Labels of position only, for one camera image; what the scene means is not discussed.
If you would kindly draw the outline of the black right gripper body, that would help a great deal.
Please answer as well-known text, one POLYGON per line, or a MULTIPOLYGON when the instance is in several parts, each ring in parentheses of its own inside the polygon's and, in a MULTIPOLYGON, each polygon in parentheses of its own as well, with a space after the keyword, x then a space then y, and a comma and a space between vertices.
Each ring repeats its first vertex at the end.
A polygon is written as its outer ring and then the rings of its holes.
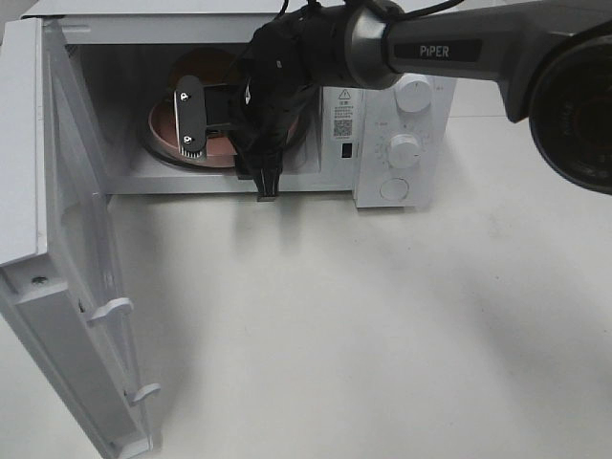
POLYGON ((318 90, 316 84, 260 75, 205 87, 207 128, 216 126, 228 136, 239 179, 282 169, 290 130, 318 90))

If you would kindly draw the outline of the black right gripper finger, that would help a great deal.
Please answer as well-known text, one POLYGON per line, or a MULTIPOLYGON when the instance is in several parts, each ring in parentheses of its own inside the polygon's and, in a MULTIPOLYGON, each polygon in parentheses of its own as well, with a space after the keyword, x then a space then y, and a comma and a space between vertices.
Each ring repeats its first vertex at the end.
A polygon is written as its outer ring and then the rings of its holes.
POLYGON ((257 186, 258 202, 271 202, 278 197, 279 169, 277 167, 259 168, 253 175, 253 181, 257 186))

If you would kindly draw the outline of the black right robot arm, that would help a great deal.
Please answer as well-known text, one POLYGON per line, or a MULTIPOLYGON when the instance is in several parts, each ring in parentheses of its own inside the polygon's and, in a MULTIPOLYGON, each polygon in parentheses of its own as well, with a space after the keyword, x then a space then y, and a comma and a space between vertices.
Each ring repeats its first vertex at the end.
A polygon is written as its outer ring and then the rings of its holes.
POLYGON ((290 127, 321 87, 381 90, 404 74, 487 80, 508 120, 526 120, 565 180, 611 190, 611 5, 533 1, 404 11, 391 1, 308 2, 257 29, 238 83, 207 88, 209 128, 226 130, 258 194, 278 193, 290 127))

